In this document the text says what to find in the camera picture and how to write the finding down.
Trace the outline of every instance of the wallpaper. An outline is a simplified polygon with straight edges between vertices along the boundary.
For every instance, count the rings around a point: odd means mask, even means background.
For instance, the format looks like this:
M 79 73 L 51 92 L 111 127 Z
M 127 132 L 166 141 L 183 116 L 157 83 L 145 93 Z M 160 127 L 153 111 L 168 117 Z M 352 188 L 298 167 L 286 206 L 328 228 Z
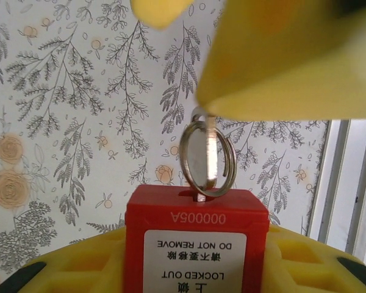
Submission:
M 179 139 L 222 6 L 196 1 L 160 32 L 127 0 L 0 0 L 0 282 L 124 225 L 139 184 L 187 185 Z M 235 188 L 305 233 L 326 122 L 217 122 Z

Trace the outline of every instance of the metal split ring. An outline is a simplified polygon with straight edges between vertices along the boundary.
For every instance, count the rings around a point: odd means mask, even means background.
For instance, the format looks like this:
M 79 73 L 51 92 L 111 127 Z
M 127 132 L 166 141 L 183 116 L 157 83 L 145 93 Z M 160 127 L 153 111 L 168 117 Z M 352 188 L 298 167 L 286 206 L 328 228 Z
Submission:
M 206 190 L 205 187 L 199 186 L 193 176 L 191 175 L 190 166 L 188 165 L 188 141 L 190 136 L 197 129 L 206 132 L 206 123 L 204 121 L 199 121 L 198 119 L 193 119 L 193 121 L 186 127 L 181 137 L 179 146 L 179 158 L 182 167 L 182 172 L 191 186 L 191 188 L 198 191 L 207 197 L 220 197 L 226 194 L 233 186 L 236 174 L 237 174 L 237 158 L 232 142 L 229 138 L 226 138 L 219 129 L 215 128 L 217 133 L 217 138 L 220 140 L 223 147 L 225 156 L 225 166 L 223 176 L 226 177 L 224 184 L 217 190 L 211 191 Z

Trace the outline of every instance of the padlock body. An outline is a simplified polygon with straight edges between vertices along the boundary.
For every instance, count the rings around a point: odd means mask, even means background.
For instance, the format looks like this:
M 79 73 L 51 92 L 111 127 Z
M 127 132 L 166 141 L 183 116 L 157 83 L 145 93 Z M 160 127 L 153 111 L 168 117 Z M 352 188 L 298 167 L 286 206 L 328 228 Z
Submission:
M 260 292 L 266 207 L 247 190 L 205 203 L 195 195 L 137 187 L 125 214 L 125 293 Z

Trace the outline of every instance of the white label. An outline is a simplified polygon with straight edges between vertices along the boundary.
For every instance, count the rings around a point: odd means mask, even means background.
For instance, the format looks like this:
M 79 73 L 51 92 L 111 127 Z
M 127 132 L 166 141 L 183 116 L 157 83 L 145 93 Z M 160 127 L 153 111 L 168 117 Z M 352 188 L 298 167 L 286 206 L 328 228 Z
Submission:
M 143 293 L 241 293 L 246 236 L 148 230 Z

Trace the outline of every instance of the yellow object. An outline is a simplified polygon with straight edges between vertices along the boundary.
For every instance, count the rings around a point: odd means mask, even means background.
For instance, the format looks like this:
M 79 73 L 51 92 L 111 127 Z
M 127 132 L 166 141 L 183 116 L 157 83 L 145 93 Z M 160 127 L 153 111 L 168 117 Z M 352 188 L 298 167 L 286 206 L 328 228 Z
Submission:
M 122 293 L 125 228 L 43 255 L 47 263 L 20 293 Z M 355 257 L 278 226 L 267 235 L 262 293 L 366 293 L 338 261 Z
M 366 118 L 366 7 L 341 15 L 348 2 L 227 0 L 199 105 L 240 121 Z M 178 17 L 188 2 L 169 3 Z M 172 22 L 169 9 L 133 9 L 151 26 Z
M 131 0 L 135 17 L 155 29 L 165 29 L 194 0 Z

